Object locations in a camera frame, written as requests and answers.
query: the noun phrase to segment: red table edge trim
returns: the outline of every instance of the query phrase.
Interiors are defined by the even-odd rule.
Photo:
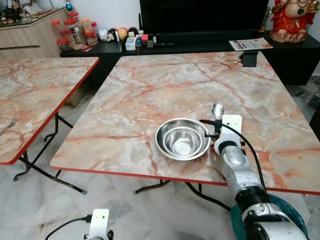
[[[71,95],[77,90],[77,88],[83,83],[83,81],[87,78],[87,76],[91,73],[91,71],[96,67],[96,65],[99,63],[100,58],[98,58],[95,63],[90,67],[90,69],[86,72],[86,74],[81,78],[81,80],[74,86],[74,88],[68,93],[68,95],[62,100],[62,102],[58,105],[58,107],[51,113],[51,115],[43,122],[43,124],[35,131],[35,133],[32,135],[32,137],[29,139],[29,141],[26,142],[26,144],[23,146],[23,148],[20,149],[20,151],[16,154],[16,156],[11,160],[7,162],[0,162],[0,166],[3,165],[12,165],[16,161],[19,160],[19,158],[24,154],[24,152],[27,150],[27,148],[32,144],[32,142],[38,137],[38,135],[41,133],[41,131],[47,126],[47,124],[51,121],[51,119],[56,115],[56,113],[62,108],[62,106],[68,101],[68,99],[71,97]]]
[[[93,174],[110,174],[110,175],[138,177],[138,178],[147,178],[147,179],[169,180],[169,181],[184,182],[184,183],[207,184],[207,185],[215,185],[215,186],[223,186],[223,187],[228,186],[224,182],[216,182],[216,181],[190,180],[190,179],[184,179],[184,178],[174,178],[174,177],[166,177],[166,176],[151,176],[151,175],[134,174],[134,173],[126,173],[126,172],[122,173],[122,172],[100,171],[100,170],[91,170],[91,169],[87,170],[87,169],[75,169],[75,168],[67,168],[67,167],[55,167],[55,166],[52,166],[51,163],[50,163],[50,166],[55,170],[62,170],[62,171],[73,171],[73,172],[93,173]],[[275,191],[275,192],[294,193],[294,194],[310,194],[310,195],[320,196],[319,191],[281,189],[281,188],[275,188],[275,187],[267,187],[266,189],[269,191]]]

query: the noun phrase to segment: power cord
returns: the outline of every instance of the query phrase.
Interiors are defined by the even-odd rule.
[[[76,222],[76,221],[85,221],[86,223],[91,223],[91,219],[92,219],[92,214],[88,214],[85,217],[80,217],[80,218],[75,218],[73,220],[67,221],[66,223],[62,224],[61,226],[58,226],[55,230],[53,230],[52,232],[50,232],[45,240],[49,240],[49,238],[51,237],[52,234],[54,234],[55,232],[57,232],[58,230],[60,230],[61,228],[63,228],[65,225],[68,225],[70,223]]]
[[[253,157],[254,157],[254,160],[255,160],[255,164],[256,164],[256,168],[258,170],[258,174],[259,174],[259,178],[260,178],[260,182],[261,182],[261,185],[263,186],[263,188],[265,189],[265,191],[267,191],[267,188],[266,188],[266,185],[265,185],[265,181],[264,181],[264,176],[262,174],[262,170],[261,170],[261,166],[260,166],[260,162],[259,162],[259,159],[258,159],[258,156],[256,154],[256,151],[255,149],[252,147],[252,145],[250,144],[250,142],[241,134],[239,133],[237,130],[233,129],[232,127],[228,126],[228,125],[225,125],[223,123],[220,123],[220,122],[216,122],[216,121],[212,121],[212,120],[200,120],[201,123],[204,123],[204,124],[210,124],[210,125],[214,125],[215,127],[218,125],[220,127],[225,127],[229,130],[231,130],[232,132],[234,132],[235,134],[237,134],[240,138],[243,139],[243,141],[249,146],[252,154],[253,154]]]

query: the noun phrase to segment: stainless steel bowl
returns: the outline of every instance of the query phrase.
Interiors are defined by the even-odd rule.
[[[200,122],[188,118],[175,118],[163,123],[154,140],[158,150],[168,158],[189,161],[201,157],[210,147],[208,129]]]

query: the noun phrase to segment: plastic jar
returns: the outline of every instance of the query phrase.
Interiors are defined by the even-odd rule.
[[[70,19],[75,19],[77,22],[79,22],[78,20],[79,13],[77,11],[69,12],[68,16],[70,17]]]
[[[74,18],[65,20],[64,25],[68,28],[66,32],[68,33],[69,42],[74,50],[78,51],[86,45],[81,27]]]
[[[68,38],[65,39],[60,39],[57,41],[57,43],[59,44],[59,47],[61,49],[62,52],[69,52],[71,51],[71,47],[69,45],[69,40]]]
[[[95,32],[95,35],[98,36],[99,32],[98,32],[98,28],[97,28],[97,23],[95,21],[91,22],[91,27],[92,27],[92,31]]]
[[[63,40],[66,38],[66,29],[59,20],[52,21],[52,30],[57,40]]]
[[[81,23],[85,33],[91,33],[93,31],[89,18],[82,18]]]
[[[94,31],[92,32],[86,32],[85,34],[86,42],[89,46],[94,46],[98,44],[98,38]]]

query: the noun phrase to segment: ganesha statue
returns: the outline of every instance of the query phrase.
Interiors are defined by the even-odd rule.
[[[270,37],[280,43],[298,43],[307,38],[307,24],[319,11],[317,0],[275,0]]]

